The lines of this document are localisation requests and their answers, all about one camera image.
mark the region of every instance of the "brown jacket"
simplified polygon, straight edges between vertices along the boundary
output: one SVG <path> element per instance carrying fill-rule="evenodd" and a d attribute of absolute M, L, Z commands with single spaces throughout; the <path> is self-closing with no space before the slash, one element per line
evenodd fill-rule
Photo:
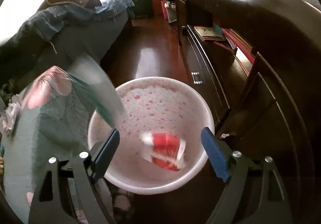
<path fill-rule="evenodd" d="M 60 4 L 67 4 L 67 3 L 77 4 L 84 8 L 90 8 L 90 9 L 94 9 L 96 6 L 102 5 L 100 0 L 44 0 L 44 2 L 42 2 L 40 7 L 38 8 L 38 11 L 44 10 L 53 5 L 60 5 Z"/>

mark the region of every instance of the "blue gripper pad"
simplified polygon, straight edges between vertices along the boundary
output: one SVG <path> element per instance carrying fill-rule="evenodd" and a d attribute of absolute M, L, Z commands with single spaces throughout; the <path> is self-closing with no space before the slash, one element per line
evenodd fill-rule
<path fill-rule="evenodd" d="M 97 182 L 100 178 L 105 175 L 105 172 L 119 146 L 119 131 L 113 129 L 109 133 L 109 137 L 106 141 L 100 142 L 100 145 L 95 154 L 92 156 L 92 176 L 91 180 L 93 183 Z"/>
<path fill-rule="evenodd" d="M 228 173 L 228 160 L 221 151 L 217 141 L 214 139 L 213 133 L 208 127 L 205 127 L 202 130 L 201 141 L 208 155 L 208 158 L 212 164 L 216 176 L 221 178 L 224 182 L 227 182 L 231 177 Z"/>

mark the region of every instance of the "white bowl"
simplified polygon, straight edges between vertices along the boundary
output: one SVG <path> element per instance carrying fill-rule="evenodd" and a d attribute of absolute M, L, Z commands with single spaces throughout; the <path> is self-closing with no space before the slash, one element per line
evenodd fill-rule
<path fill-rule="evenodd" d="M 137 194 L 175 190 L 195 177 L 207 161 L 201 131 L 214 121 L 205 100 L 190 86 L 166 77 L 144 77 L 116 88 L 126 117 L 119 119 L 119 147 L 105 178 L 115 186 Z M 88 146 L 107 138 L 110 126 L 95 111 L 88 130 Z M 139 156 L 142 132 L 171 132 L 186 140 L 187 167 L 174 172 L 162 169 Z"/>

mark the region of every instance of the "book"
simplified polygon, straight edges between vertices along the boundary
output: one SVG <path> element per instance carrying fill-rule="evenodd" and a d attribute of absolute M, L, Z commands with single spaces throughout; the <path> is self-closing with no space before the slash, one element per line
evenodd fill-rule
<path fill-rule="evenodd" d="M 222 36 L 214 27 L 195 26 L 194 29 L 203 40 L 225 41 L 225 37 Z"/>
<path fill-rule="evenodd" d="M 230 38 L 226 37 L 226 40 L 228 41 L 233 50 L 237 48 L 237 45 L 234 44 L 234 42 Z"/>
<path fill-rule="evenodd" d="M 226 49 L 227 51 L 230 51 L 232 54 L 234 54 L 234 50 L 233 50 L 232 48 L 229 48 L 229 47 L 227 47 L 227 46 L 225 46 L 225 45 L 223 45 L 223 44 L 221 44 L 221 43 L 219 43 L 219 42 L 213 41 L 213 43 L 216 44 L 216 45 L 218 45 L 218 46 L 220 46 L 220 47 L 223 47 L 223 48 Z"/>
<path fill-rule="evenodd" d="M 252 47 L 238 34 L 236 36 L 235 31 L 231 33 L 231 29 L 222 29 L 224 35 L 232 40 L 232 42 L 244 53 L 244 55 L 247 57 L 247 59 L 251 62 L 251 64 L 254 63 L 255 55 L 251 54 Z"/>
<path fill-rule="evenodd" d="M 252 47 L 249 45 L 249 43 L 244 39 L 242 38 L 235 30 L 233 29 L 230 29 L 230 33 L 237 39 L 239 40 L 239 42 L 242 43 L 242 45 L 246 48 L 246 50 L 248 52 L 251 53 L 251 50 L 252 50 Z"/>

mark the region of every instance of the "drawer handle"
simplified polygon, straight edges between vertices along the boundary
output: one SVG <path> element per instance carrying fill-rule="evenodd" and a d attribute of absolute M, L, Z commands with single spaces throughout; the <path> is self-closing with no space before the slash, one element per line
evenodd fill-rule
<path fill-rule="evenodd" d="M 187 26 L 182 26 L 182 35 L 187 36 Z"/>
<path fill-rule="evenodd" d="M 222 135 L 220 136 L 221 140 L 224 140 L 226 137 L 229 137 L 229 133 L 222 133 Z"/>
<path fill-rule="evenodd" d="M 201 83 L 203 83 L 201 80 L 200 80 L 200 77 L 199 77 L 199 72 L 192 72 L 192 77 L 193 77 L 193 81 L 194 81 L 194 84 L 196 85 L 199 85 Z"/>

